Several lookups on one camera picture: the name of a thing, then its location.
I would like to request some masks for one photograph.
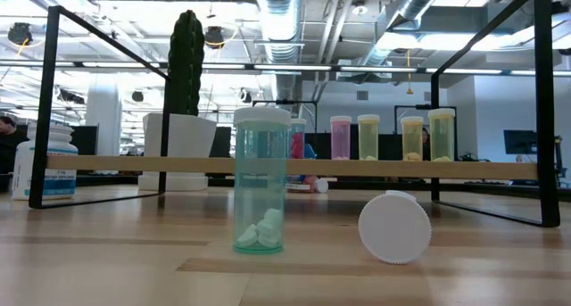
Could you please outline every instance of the ceiling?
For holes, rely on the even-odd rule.
[[[366,0],[367,12],[363,14],[349,12],[341,31],[340,40],[333,53],[333,62],[362,57],[376,43],[375,24],[381,6],[394,1],[397,0]],[[426,14],[426,24],[427,26],[443,26],[446,28],[445,31],[450,34],[450,30],[459,24],[450,24],[443,16],[438,18],[428,16],[428,14],[444,11],[442,8],[456,7],[457,11],[465,9],[471,11],[469,13],[479,12],[490,18],[509,1],[436,0]],[[205,47],[205,62],[262,63],[266,61],[260,13],[255,4],[153,0],[0,0],[0,60],[42,60],[44,54],[43,41],[46,32],[46,7],[56,4],[63,5],[84,20],[96,25],[101,31],[115,37],[119,43],[149,62],[166,62],[168,60],[170,34],[174,22],[180,13],[187,9],[191,9],[197,14],[205,29],[213,26],[222,27],[222,34],[226,43],[219,50]],[[339,21],[339,12],[343,4],[344,0],[340,0],[338,6],[332,6],[331,0],[302,0],[302,38],[299,42],[302,44],[301,62],[315,63],[317,61],[327,16],[331,12],[336,12],[337,17],[334,22],[336,24]],[[507,24],[503,29],[505,34],[513,34],[531,24],[533,7],[528,4],[522,10],[511,19],[511,23],[506,21]],[[468,20],[469,25],[473,25],[475,29],[481,26],[474,17]],[[8,39],[7,33],[15,22],[30,24],[33,41],[29,46],[21,47]],[[569,23],[571,22],[565,21],[565,26],[560,27],[563,33],[561,37],[565,37],[567,32],[571,32],[571,29],[567,28],[567,26],[571,26]],[[413,34],[416,35],[415,39],[420,40],[430,36],[431,33]],[[462,35],[464,37],[457,36],[454,38],[459,46],[465,44],[463,42],[468,41],[471,36],[470,33],[462,33]],[[456,48],[453,47],[452,51],[444,51],[442,49],[446,49],[446,46],[427,47],[430,45],[420,45],[411,49],[409,58],[405,53],[392,52],[387,61],[391,62],[393,66],[409,66],[410,62],[410,66],[438,67],[454,53],[453,49]],[[533,68],[533,54],[529,51],[517,52],[519,56],[515,61],[512,60],[515,52],[470,52],[458,62],[457,66]],[[132,61],[112,46],[107,45],[64,17],[61,19],[57,58],[67,62]],[[94,72],[95,70],[58,70],[55,76],[55,85],[87,99],[89,82],[93,79]],[[156,74],[144,70],[114,69],[111,72],[118,73],[116,78],[122,93],[123,108],[126,111],[123,115],[123,126],[126,128],[137,127],[136,132],[140,133],[138,127],[142,125],[140,123],[142,117],[148,112],[161,110],[164,82]],[[426,79],[426,76],[412,78],[413,81],[426,81]],[[22,118],[33,119],[37,115],[33,107],[38,104],[40,80],[40,68],[0,67],[0,111],[12,112]],[[403,80],[408,80],[408,76],[393,75],[388,81],[398,84]],[[238,107],[251,106],[243,103],[236,96],[240,91],[250,92],[253,100],[272,99],[270,82],[269,74],[205,73],[202,76],[199,107],[203,112],[207,109],[232,112]],[[145,96],[143,102],[133,101],[132,93],[134,91],[143,92]],[[14,110],[15,105],[24,106],[29,110]],[[81,123],[85,117],[85,106],[83,105],[55,100],[54,107],[60,109],[55,111],[60,120]],[[209,118],[217,119],[221,123],[231,123],[229,116],[208,115],[211,115]]]

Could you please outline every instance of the translucent teal pill bottle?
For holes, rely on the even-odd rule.
[[[252,107],[234,112],[236,170],[234,250],[268,254],[284,249],[290,112]]]

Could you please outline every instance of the bottle label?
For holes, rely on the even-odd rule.
[[[14,193],[19,192],[23,188],[23,194],[29,196],[29,188],[31,185],[32,167],[34,164],[35,147],[29,148],[28,155],[21,157],[18,165],[14,167],[15,179],[12,189]],[[48,148],[47,155],[78,155],[77,151]],[[44,178],[45,196],[59,196],[75,194],[76,187],[76,170],[51,170],[46,169]]]

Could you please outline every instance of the white column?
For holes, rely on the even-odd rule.
[[[92,74],[87,93],[86,125],[99,127],[97,155],[119,155],[121,97],[117,75]]]

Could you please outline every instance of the white medicine bottle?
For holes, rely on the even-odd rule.
[[[36,145],[36,124],[28,127],[29,141],[16,148],[12,199],[28,200]],[[78,155],[78,148],[70,144],[73,128],[51,124],[47,155]],[[76,170],[46,170],[43,199],[68,199],[75,194]]]

